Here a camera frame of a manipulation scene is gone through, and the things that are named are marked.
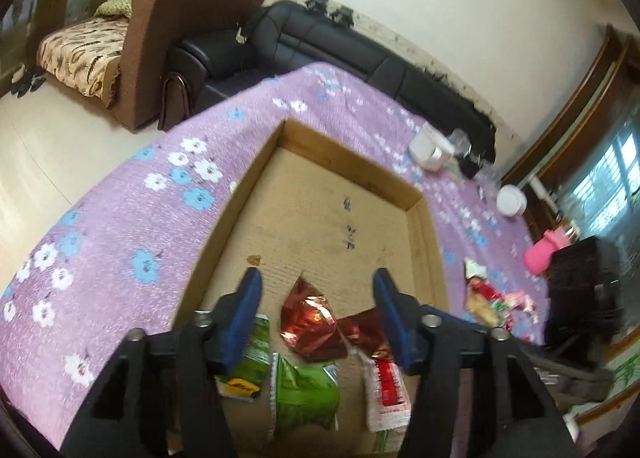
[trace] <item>yellow label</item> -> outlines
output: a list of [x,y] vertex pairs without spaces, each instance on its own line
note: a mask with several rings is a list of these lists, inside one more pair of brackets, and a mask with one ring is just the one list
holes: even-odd
[[233,396],[242,396],[243,398],[251,398],[254,393],[260,391],[260,387],[248,382],[246,380],[242,380],[242,378],[232,378],[226,384],[220,384],[221,393],[233,395]]

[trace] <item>white cup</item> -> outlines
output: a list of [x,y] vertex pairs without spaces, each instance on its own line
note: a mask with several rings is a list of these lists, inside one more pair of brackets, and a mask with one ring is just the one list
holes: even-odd
[[527,209],[527,197],[515,185],[505,185],[498,192],[496,204],[504,216],[521,216]]
[[446,136],[425,123],[409,144],[411,158],[428,171],[437,171],[455,153],[455,146]]

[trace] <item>candy wrapper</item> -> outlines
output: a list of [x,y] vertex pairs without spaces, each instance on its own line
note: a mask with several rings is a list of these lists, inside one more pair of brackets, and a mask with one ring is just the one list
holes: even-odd
[[340,404],[338,370],[334,364],[294,367],[273,354],[271,367],[271,435],[305,424],[337,429]]
[[485,325],[502,326],[511,331],[514,326],[511,312],[515,309],[528,314],[532,323],[537,324],[538,308],[526,293],[498,292],[488,283],[486,268],[471,259],[465,259],[465,277],[468,287],[466,309]]
[[371,450],[372,453],[385,454],[398,452],[402,446],[402,442],[404,441],[405,434],[406,427],[377,432],[376,443],[373,445],[373,449]]
[[382,328],[378,310],[364,312],[338,319],[338,331],[352,345],[361,349],[368,357],[393,361],[391,349]]
[[402,374],[393,362],[369,359],[358,352],[367,393],[367,427],[372,432],[404,428],[411,418],[411,401]]
[[375,308],[335,319],[327,298],[302,277],[282,307],[280,335],[289,348],[310,361],[346,357],[347,341],[369,357],[393,360]]
[[228,377],[216,377],[218,392],[227,398],[254,402],[269,375],[270,364],[269,319],[266,315],[257,314],[242,361]]
[[347,356],[329,301],[302,277],[282,306],[280,335],[289,348],[311,361]]

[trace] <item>cardboard box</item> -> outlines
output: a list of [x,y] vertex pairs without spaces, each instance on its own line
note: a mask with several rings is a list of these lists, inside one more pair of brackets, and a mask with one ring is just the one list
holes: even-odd
[[[204,246],[174,326],[237,287],[247,266],[264,280],[260,313],[271,351],[302,364],[279,335],[280,308],[298,276],[322,291],[337,317],[373,307],[372,275],[389,269],[399,289],[448,310],[430,213],[422,194],[392,172],[295,120],[263,146]],[[308,426],[268,442],[267,391],[254,404],[223,400],[239,452],[281,456],[370,454],[363,374],[355,356],[337,361],[339,431]],[[415,377],[406,381],[415,392]]]

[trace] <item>purple bedsheet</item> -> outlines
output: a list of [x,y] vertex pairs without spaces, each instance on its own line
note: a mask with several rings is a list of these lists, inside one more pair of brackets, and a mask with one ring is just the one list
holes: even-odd
[[540,309],[516,335],[541,341],[546,285],[521,263],[521,219],[481,202],[475,182],[423,174],[406,154],[424,123],[354,76],[313,64],[266,80],[142,149],[91,189],[44,236],[0,308],[0,384],[60,446],[89,386],[132,327],[165,331],[200,248],[235,183],[274,128],[295,117],[394,170],[427,196],[446,270],[450,309],[465,311],[463,258],[501,291],[526,291]]

